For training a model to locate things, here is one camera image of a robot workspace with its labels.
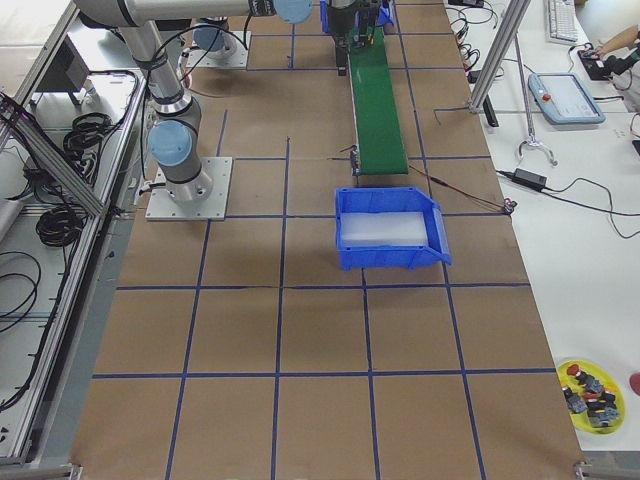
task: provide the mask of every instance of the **green conveyor belt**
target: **green conveyor belt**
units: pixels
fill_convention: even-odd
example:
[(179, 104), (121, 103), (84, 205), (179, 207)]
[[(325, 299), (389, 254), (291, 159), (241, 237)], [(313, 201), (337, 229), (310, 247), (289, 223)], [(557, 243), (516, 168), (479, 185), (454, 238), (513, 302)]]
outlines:
[(349, 55), (362, 175), (408, 173), (382, 29)]

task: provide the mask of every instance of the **keyboard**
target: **keyboard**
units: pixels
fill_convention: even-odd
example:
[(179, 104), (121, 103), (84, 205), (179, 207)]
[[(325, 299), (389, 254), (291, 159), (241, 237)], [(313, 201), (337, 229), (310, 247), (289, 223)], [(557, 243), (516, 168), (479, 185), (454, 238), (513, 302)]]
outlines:
[(565, 45), (578, 43), (576, 7), (573, 0), (545, 0), (547, 40)]

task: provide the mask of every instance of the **metal base plate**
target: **metal base plate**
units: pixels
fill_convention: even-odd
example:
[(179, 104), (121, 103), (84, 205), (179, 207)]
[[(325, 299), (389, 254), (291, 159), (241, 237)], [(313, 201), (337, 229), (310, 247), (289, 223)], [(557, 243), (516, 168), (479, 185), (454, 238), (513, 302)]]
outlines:
[[(239, 38), (242, 38), (244, 32), (234, 31)], [(247, 47), (251, 46), (251, 32), (247, 32)], [(194, 50), (189, 53), (189, 59), (187, 60), (187, 68), (193, 67), (198, 60), (204, 56), (204, 50)], [(198, 63), (198, 67), (219, 68), (223, 70), (243, 70), (247, 68), (247, 61), (249, 60), (249, 52), (244, 49), (242, 45), (238, 43), (238, 48), (230, 57), (221, 59), (214, 59), (209, 57), (202, 58), (202, 61)]]
[[(231, 157), (202, 157), (202, 168), (213, 178), (213, 191), (204, 200), (176, 202), (164, 188), (151, 192), (147, 207), (147, 220), (224, 220), (231, 183)], [(158, 170), (155, 181), (164, 182), (164, 174)]]

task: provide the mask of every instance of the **yellow plate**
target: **yellow plate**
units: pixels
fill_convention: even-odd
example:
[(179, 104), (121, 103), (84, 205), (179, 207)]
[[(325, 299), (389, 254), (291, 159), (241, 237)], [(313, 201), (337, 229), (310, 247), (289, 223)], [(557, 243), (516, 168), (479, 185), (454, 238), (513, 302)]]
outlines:
[(622, 398), (622, 392), (620, 392), (620, 388), (618, 388), (618, 385), (613, 381), (611, 376), (609, 376), (607, 372), (602, 370), (596, 364), (588, 362), (586, 360), (570, 360), (564, 362), (558, 367), (558, 377), (560, 378), (560, 383), (563, 386), (566, 385), (571, 387), (571, 390), (573, 390), (574, 393), (580, 396), (582, 396), (582, 394), (584, 393), (584, 388), (578, 385), (578, 381), (575, 379), (575, 377), (567, 373), (567, 368), (569, 368), (574, 363), (577, 363), (580, 366), (580, 370), (582, 370), (583, 372), (593, 375), (598, 380), (600, 380), (600, 383), (604, 385), (604, 389), (616, 396), (616, 407), (618, 407), (620, 417), (617, 420), (613, 420), (610, 427), (594, 428), (589, 422), (586, 411), (582, 413), (572, 413), (571, 421), (573, 422), (573, 426), (585, 432), (594, 433), (596, 435), (606, 435), (608, 433), (615, 432), (618, 428), (620, 428), (620, 425), (622, 425), (622, 422), (624, 422), (625, 417), (624, 399)]

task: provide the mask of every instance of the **person's arm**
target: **person's arm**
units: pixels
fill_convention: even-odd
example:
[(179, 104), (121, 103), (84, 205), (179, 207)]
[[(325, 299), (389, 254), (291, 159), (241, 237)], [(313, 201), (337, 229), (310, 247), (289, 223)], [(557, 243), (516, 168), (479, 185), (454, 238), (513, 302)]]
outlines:
[(600, 56), (611, 53), (615, 50), (618, 50), (623, 47), (627, 47), (632, 45), (638, 39), (638, 25), (633, 25), (632, 27), (623, 30), (611, 40), (606, 42), (604, 45), (601, 45), (596, 49), (596, 51), (600, 54)]

